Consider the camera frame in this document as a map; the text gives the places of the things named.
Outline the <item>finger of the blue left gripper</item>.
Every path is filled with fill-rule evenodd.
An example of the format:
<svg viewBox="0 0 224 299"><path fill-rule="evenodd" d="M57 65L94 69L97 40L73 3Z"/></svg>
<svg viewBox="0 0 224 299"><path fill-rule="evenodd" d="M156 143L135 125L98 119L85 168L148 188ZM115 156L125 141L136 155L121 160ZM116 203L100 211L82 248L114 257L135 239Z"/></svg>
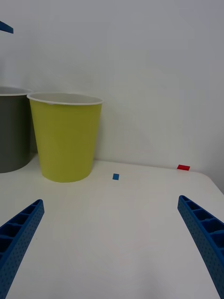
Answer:
<svg viewBox="0 0 224 299"><path fill-rule="evenodd" d="M2 21L0 21L0 31L7 32L10 34L14 33L14 29Z"/></svg>

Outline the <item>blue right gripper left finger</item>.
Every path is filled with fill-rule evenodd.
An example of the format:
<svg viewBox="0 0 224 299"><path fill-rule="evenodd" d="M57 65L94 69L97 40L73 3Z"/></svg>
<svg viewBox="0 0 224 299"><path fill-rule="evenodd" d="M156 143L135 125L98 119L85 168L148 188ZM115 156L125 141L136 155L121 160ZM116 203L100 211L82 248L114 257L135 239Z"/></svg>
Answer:
<svg viewBox="0 0 224 299"><path fill-rule="evenodd" d="M6 298L18 268L44 215L38 199L0 227L0 298Z"/></svg>

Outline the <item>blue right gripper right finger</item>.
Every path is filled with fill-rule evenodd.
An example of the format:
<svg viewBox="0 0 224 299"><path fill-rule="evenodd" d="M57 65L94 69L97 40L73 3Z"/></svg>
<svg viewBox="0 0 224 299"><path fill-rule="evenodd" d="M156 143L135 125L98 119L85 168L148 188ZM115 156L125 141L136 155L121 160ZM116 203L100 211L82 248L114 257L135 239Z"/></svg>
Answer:
<svg viewBox="0 0 224 299"><path fill-rule="evenodd" d="M224 298L224 223L184 195L177 209L185 222L220 298Z"/></svg>

